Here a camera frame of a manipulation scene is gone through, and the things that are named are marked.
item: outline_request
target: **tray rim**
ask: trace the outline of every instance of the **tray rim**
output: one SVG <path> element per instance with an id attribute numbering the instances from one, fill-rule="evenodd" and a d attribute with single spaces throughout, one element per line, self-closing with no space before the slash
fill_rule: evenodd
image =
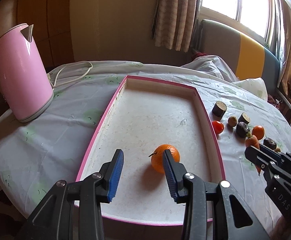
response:
<path id="1" fill-rule="evenodd" d="M 117 95 L 119 94 L 120 90 L 122 89 L 122 87 L 124 86 L 124 84 L 126 83 L 126 81 L 128 79 L 135 79 L 135 80 L 143 80 L 143 81 L 163 83 L 163 84 L 174 85 L 174 86 L 184 87 L 184 88 L 193 90 L 193 92 L 196 94 L 196 96 L 199 99 L 201 107 L 204 109 L 204 114 L 205 114 L 206 118 L 209 120 L 209 127 L 210 127 L 210 130 L 211 130 L 211 134 L 212 134 L 212 137 L 213 137 L 213 141 L 215 143 L 216 152 L 217 152 L 218 159 L 219 159 L 221 176 L 222 176 L 222 179 L 225 180 L 224 164 L 223 164 L 223 160 L 222 160 L 219 144 L 218 144 L 215 132 L 214 132 L 213 127 L 212 127 L 211 119 L 210 119 L 210 117 L 209 117 L 209 115 L 207 113 L 207 110 L 206 110 L 206 108 L 205 108 L 205 106 L 203 104 L 203 101 L 202 101 L 202 99 L 201 99 L 201 97 L 199 95 L 198 90 L 195 87 L 192 87 L 192 86 L 189 86 L 189 85 L 185 85 L 185 84 L 181 84 L 181 83 L 177 83 L 177 82 L 173 82 L 173 81 L 167 81 L 167 80 L 150 78 L 150 77 L 143 77 L 143 76 L 127 75 L 127 76 L 124 77 L 124 79 L 122 80 L 121 84 L 119 85 L 119 87 L 115 91 L 113 97 L 111 98 L 106 110 L 104 111 L 104 113 L 103 113 L 103 115 L 102 115 L 102 117 L 101 117 L 101 119 L 100 119 L 100 121 L 99 121 L 99 123 L 98 123 L 98 125 L 97 125 L 97 127 L 96 127 L 96 129 L 94 131 L 94 133 L 93 133 L 93 136 L 92 136 L 92 138 L 90 140 L 90 143 L 89 143 L 89 145 L 87 147 L 87 150 L 86 150 L 86 152 L 84 154 L 84 157 L 83 157 L 83 160 L 81 162 L 81 165 L 80 165 L 80 168 L 79 168 L 79 171 L 78 171 L 78 174 L 77 174 L 77 177 L 76 177 L 75 181 L 77 182 L 77 181 L 81 180 L 81 176 L 82 176 L 84 167 L 85 167 L 85 165 L 87 163 L 88 157 L 90 155 L 90 152 L 91 152 L 93 144 L 94 144 L 94 142 L 96 140 L 96 137 L 97 137 L 102 125 L 103 125 L 103 122 L 104 122 L 106 116 L 108 115 L 108 113 L 109 113 L 109 111 L 111 109 L 111 106 L 112 106 L 113 102 L 116 100 Z M 144 223 L 144 222 L 128 221 L 128 220 L 124 220 L 124 219 L 119 219 L 119 218 L 115 218 L 113 216 L 108 216 L 108 215 L 102 215 L 102 216 L 105 217 L 105 218 L 108 218 L 108 219 L 113 219 L 113 220 L 117 220 L 117 221 L 121 221 L 121 222 L 133 223 L 133 224 L 140 224 L 140 225 L 150 225 L 150 226 L 180 226 L 180 225 L 183 225 L 183 224 L 180 224 L 180 223 L 175 223 L 175 224 Z"/>

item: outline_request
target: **curtain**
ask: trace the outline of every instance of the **curtain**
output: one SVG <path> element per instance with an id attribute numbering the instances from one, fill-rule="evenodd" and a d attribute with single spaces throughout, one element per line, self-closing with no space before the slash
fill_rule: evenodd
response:
<path id="1" fill-rule="evenodd" d="M 155 46 L 188 51 L 198 1 L 159 0 L 154 20 Z"/>
<path id="2" fill-rule="evenodd" d="M 291 63 L 291 9 L 284 0 L 275 0 L 277 42 L 275 55 L 279 60 L 278 87 L 287 95 L 287 81 Z"/>

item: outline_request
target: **white plastic tablecloth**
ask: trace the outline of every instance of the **white plastic tablecloth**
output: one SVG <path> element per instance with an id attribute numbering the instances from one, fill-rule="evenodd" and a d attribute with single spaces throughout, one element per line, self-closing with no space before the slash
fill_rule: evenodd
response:
<path id="1" fill-rule="evenodd" d="M 196 61 L 184 67 L 126 61 L 92 64 L 93 69 L 82 80 L 56 88 L 51 105 L 37 119 L 22 124 L 11 110 L 0 117 L 0 188 L 25 217 L 56 181 L 75 181 L 98 121 L 128 74 L 194 86 L 211 119 L 214 103 L 222 100 L 228 107 L 221 120 L 224 124 L 229 116 L 239 117 L 244 111 L 251 118 L 251 126 L 262 125 L 266 136 L 274 139 L 282 152 L 291 152 L 291 127 L 274 106 L 234 84 L 194 70 L 198 66 Z M 59 68 L 50 73 L 52 79 Z M 66 68 L 58 82 L 79 77 L 85 71 L 80 64 Z M 244 156 L 244 139 L 225 126 L 218 143 L 226 179 L 270 231 L 281 215 L 264 192 L 263 176 L 258 176 Z"/>

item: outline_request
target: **metal bolt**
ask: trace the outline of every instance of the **metal bolt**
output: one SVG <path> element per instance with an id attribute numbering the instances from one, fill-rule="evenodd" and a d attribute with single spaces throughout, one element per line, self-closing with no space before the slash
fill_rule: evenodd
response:
<path id="1" fill-rule="evenodd" d="M 187 179 L 193 179 L 194 178 L 194 174 L 193 173 L 185 173 L 184 175 Z"/>
<path id="2" fill-rule="evenodd" d="M 99 172 L 95 172 L 95 173 L 92 174 L 92 178 L 94 178 L 94 179 L 99 179 L 101 177 L 102 177 L 102 174 L 99 173 Z"/>
<path id="3" fill-rule="evenodd" d="M 220 185 L 221 185 L 222 187 L 230 187 L 230 182 L 228 182 L 227 180 L 222 180 L 222 181 L 220 182 Z"/>
<path id="4" fill-rule="evenodd" d="M 66 181 L 63 180 L 63 179 L 61 179 L 61 180 L 59 180 L 59 181 L 56 182 L 56 185 L 58 187 L 63 187 L 65 184 L 66 184 Z"/>

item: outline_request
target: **small orange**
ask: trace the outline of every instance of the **small orange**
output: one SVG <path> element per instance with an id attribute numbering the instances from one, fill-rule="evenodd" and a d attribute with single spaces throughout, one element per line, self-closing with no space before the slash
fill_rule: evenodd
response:
<path id="1" fill-rule="evenodd" d="M 173 159 L 176 162 L 180 162 L 180 154 L 178 150 L 170 145 L 170 144 L 162 144 L 158 148 L 155 149 L 155 151 L 150 155 L 151 156 L 151 165 L 152 167 L 159 173 L 164 174 L 164 168 L 163 168 L 163 153 L 165 150 L 170 150 Z"/>
<path id="2" fill-rule="evenodd" d="M 252 129 L 252 135 L 255 135 L 258 140 L 264 137 L 264 128 L 261 125 L 257 125 Z"/>

